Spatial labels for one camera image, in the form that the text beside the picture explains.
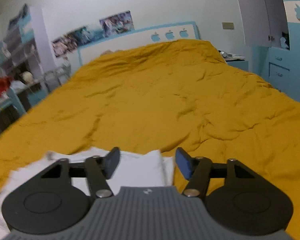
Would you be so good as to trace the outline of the white Nevada sweatshirt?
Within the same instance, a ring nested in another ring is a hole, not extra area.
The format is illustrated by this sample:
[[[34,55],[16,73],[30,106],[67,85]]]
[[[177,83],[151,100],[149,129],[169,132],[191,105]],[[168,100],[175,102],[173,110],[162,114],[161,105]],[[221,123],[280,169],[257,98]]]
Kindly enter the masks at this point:
[[[1,214],[2,202],[9,193],[59,159],[68,158],[71,163],[82,163],[89,157],[95,155],[103,157],[107,153],[108,151],[95,147],[73,155],[48,151],[42,159],[25,167],[14,168],[8,174],[8,180],[0,190],[0,239],[10,232]],[[145,155],[121,151],[119,165],[107,183],[114,194],[118,194],[122,186],[171,186],[174,168],[174,158],[163,157],[159,150]]]

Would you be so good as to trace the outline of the mustard yellow quilted bedspread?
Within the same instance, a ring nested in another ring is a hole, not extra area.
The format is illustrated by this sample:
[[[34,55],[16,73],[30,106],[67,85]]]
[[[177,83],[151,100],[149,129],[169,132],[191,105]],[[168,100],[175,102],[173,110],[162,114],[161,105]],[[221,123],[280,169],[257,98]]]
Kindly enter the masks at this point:
[[[155,43],[79,68],[0,136],[0,190],[49,150],[115,146],[240,160],[291,198],[287,231],[300,239],[300,102],[227,65],[210,42]]]

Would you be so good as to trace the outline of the grey metal folding stool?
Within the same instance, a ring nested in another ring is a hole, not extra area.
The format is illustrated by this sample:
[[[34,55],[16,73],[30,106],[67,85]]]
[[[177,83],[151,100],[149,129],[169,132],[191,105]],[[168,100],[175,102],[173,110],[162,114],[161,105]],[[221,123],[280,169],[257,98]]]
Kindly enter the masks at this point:
[[[44,74],[43,83],[47,88],[48,93],[51,93],[58,86],[61,86],[62,81],[68,81],[71,77],[71,66],[62,64],[54,70]]]

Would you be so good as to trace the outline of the white blue desk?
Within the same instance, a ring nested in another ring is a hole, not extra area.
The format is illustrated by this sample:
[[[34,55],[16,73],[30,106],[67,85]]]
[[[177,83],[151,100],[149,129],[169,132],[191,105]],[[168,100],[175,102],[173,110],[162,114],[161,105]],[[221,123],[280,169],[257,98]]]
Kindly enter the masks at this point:
[[[48,91],[40,81],[22,89],[15,85],[8,89],[6,97],[0,99],[0,135],[47,96]]]

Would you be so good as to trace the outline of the blue wooden chair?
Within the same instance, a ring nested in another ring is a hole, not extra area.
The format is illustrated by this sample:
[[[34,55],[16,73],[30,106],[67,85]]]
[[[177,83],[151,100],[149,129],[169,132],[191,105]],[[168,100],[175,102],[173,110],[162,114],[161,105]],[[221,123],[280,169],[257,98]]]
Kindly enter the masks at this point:
[[[19,116],[23,116],[24,114],[26,114],[26,110],[23,107],[23,104],[21,103],[19,97],[17,96],[16,92],[13,89],[9,89],[7,91],[7,95],[13,105],[13,107],[15,108],[15,110],[18,112]]]

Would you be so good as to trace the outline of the blue nightstand with clutter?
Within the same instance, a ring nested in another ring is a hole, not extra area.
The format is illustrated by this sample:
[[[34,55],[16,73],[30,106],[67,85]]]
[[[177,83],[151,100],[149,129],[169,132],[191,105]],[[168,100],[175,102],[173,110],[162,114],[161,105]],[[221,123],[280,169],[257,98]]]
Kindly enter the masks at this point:
[[[246,72],[249,71],[249,62],[245,59],[244,56],[226,53],[223,50],[220,50],[219,53],[222,55],[228,65],[239,68]]]

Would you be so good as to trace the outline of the cream knitted hat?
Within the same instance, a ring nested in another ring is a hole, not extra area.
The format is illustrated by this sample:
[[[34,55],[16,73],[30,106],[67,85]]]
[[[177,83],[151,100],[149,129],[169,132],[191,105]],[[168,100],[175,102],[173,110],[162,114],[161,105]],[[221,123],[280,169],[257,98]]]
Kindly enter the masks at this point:
[[[21,73],[22,80],[25,84],[29,85],[34,82],[34,77],[31,72],[23,72]]]

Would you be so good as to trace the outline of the red bag on desk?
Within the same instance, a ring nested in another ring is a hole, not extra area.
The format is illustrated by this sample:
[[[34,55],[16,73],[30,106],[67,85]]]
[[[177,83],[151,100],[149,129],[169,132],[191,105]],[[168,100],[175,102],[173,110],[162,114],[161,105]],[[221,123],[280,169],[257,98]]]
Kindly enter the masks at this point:
[[[3,92],[6,92],[12,82],[12,78],[9,76],[0,77],[0,97],[2,96]]]

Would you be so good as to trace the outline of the blue drawer cabinet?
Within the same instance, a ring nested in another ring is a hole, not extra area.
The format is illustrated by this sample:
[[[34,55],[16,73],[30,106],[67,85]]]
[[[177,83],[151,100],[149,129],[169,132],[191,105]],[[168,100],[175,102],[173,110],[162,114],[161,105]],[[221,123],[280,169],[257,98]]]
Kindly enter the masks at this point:
[[[253,46],[253,73],[300,102],[300,53],[276,47]]]

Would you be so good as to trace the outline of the white blue apple headboard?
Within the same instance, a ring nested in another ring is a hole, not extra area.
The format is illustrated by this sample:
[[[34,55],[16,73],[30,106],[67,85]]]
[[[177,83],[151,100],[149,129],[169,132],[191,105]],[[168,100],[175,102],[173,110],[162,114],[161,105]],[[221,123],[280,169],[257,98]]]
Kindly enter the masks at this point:
[[[199,40],[200,34],[196,23],[163,24],[103,38],[79,48],[78,60],[80,65],[83,66],[108,50],[129,50],[153,43],[170,42],[179,39]]]

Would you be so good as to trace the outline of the lilac blue bookshelf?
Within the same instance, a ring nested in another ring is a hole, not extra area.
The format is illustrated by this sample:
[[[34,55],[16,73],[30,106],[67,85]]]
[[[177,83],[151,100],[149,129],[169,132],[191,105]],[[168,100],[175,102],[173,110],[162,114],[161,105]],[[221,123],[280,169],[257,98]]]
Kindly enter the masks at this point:
[[[24,5],[0,41],[0,68],[9,76],[24,69],[38,79],[55,67],[42,9]]]

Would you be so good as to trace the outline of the lilac wardrobe door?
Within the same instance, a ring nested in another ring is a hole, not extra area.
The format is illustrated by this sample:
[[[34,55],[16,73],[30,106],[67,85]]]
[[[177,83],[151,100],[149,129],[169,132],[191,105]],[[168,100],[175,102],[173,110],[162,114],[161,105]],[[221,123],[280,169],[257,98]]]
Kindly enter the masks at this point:
[[[245,44],[280,48],[282,34],[288,34],[283,0],[238,0]]]

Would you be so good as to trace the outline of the grey wall switch plate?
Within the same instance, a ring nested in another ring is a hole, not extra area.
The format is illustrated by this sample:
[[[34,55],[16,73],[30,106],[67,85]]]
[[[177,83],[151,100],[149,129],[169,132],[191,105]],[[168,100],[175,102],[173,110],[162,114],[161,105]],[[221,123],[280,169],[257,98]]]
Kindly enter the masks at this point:
[[[222,28],[224,30],[234,30],[235,26],[233,22],[222,22]]]

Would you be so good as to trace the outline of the anime wall posters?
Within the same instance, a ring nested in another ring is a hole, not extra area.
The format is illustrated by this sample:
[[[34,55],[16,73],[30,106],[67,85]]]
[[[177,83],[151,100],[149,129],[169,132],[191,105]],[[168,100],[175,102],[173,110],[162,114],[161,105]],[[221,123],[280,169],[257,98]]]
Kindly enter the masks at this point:
[[[124,11],[74,29],[53,40],[55,57],[59,58],[90,43],[134,30],[130,11]]]

